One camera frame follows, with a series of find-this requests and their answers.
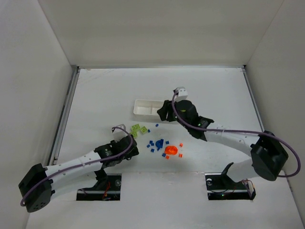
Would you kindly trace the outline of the green 2x3 lego brick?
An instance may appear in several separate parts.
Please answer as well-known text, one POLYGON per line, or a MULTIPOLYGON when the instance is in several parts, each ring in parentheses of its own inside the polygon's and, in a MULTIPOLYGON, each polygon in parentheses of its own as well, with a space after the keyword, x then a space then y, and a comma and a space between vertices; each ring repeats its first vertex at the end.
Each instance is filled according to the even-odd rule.
POLYGON ((137 136, 138 136, 138 135, 137 135, 137 132, 130 132, 130 134, 133 136, 134 139, 136 139, 137 136))
POLYGON ((139 124, 135 124, 135 125, 132 125, 131 126, 131 130, 132 132, 137 132, 137 131, 140 131, 140 125, 139 124))

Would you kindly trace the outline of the blue round lego piece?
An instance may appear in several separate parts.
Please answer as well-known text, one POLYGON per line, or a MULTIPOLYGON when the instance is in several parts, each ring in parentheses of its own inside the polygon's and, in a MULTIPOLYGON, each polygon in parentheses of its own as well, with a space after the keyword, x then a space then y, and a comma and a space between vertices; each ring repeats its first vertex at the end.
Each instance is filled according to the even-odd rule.
POLYGON ((164 140, 163 139, 160 139, 160 140, 157 140, 155 142, 155 146, 157 147, 157 150, 159 151, 161 148, 163 148, 163 144, 164 144, 164 140))

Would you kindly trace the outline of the green 2x2 lego brick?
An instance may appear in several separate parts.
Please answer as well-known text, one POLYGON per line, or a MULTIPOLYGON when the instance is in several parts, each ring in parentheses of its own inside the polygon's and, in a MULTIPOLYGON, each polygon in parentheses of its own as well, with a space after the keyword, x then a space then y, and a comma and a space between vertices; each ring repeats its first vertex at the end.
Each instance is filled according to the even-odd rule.
POLYGON ((142 134, 145 134, 145 133, 148 132, 148 129, 145 126, 143 126, 143 127, 140 128, 140 131, 141 131, 142 134))

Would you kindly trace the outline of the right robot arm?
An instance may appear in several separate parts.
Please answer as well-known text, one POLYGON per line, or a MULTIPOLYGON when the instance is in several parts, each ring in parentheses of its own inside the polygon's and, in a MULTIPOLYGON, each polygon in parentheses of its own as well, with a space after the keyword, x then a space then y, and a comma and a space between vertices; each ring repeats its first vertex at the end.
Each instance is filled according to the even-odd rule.
POLYGON ((222 144, 249 156, 248 160, 229 163, 222 171, 222 176, 233 182, 254 177, 275 181, 288 159, 287 152, 271 132, 230 133, 214 120, 198 115, 188 100, 174 103, 166 100, 157 114, 162 121, 177 121, 196 139, 222 144))

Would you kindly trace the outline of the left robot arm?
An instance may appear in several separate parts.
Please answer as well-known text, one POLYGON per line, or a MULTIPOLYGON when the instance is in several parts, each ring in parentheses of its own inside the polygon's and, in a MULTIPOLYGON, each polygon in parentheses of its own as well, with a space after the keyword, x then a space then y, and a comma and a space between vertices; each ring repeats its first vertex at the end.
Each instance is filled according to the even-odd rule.
POLYGON ((108 183, 106 168, 130 160, 138 154, 137 143, 129 135, 118 142, 112 140, 68 162, 46 167, 41 163, 35 164, 18 184, 22 196, 20 205, 32 213, 68 192, 102 188, 108 183))

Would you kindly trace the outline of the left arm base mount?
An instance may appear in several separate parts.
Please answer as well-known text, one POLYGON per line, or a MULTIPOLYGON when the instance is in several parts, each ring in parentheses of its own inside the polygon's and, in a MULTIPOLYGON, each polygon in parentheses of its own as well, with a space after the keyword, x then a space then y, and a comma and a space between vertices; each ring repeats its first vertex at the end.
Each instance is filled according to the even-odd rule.
POLYGON ((101 169, 95 172, 96 183, 94 186, 79 189, 77 201, 119 201, 121 199, 122 175, 106 174, 101 169))

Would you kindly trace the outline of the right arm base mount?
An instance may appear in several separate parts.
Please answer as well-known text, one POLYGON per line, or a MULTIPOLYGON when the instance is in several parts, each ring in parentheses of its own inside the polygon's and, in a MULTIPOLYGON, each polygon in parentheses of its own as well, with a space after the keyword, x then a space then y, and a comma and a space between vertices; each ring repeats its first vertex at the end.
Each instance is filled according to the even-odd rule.
POLYGON ((227 172, 233 163, 229 163, 221 173, 205 173, 208 200, 250 200, 256 197, 251 180, 234 182, 227 172))

